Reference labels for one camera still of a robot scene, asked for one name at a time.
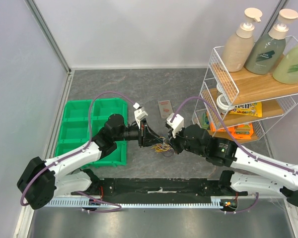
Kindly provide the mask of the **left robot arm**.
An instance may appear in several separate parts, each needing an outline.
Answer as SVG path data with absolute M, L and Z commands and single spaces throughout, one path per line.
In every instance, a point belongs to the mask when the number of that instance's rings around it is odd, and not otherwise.
M 161 143 L 162 138 L 148 126 L 146 119 L 126 126 L 122 115 L 113 114 L 82 146 L 50 159 L 31 159 L 17 182 L 22 193 L 20 204 L 37 210 L 64 193 L 84 191 L 94 195 L 99 190 L 96 176 L 89 171 L 77 175 L 72 172 L 109 156 L 117 149 L 118 141 L 137 141 L 140 147 L 150 147 Z

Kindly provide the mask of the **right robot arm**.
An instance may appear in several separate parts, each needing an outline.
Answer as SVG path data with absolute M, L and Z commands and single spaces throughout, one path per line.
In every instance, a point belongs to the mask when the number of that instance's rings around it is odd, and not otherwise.
M 166 127 L 168 143 L 175 153 L 187 151 L 215 166 L 228 168 L 217 184 L 221 194 L 276 194 L 298 207 L 298 165 L 258 154 L 229 139 L 213 137 L 197 124 L 184 127 L 167 122 Z

